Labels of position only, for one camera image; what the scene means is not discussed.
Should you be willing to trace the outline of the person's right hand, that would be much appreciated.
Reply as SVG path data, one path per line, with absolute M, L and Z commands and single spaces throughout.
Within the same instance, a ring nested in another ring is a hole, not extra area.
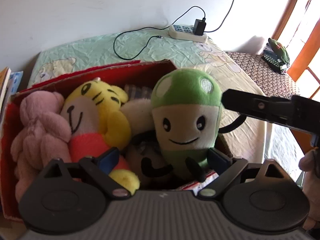
M 310 211 L 303 228 L 310 230 L 319 225 L 319 148 L 310 150 L 299 161 L 305 172 L 303 192 L 310 202 Z

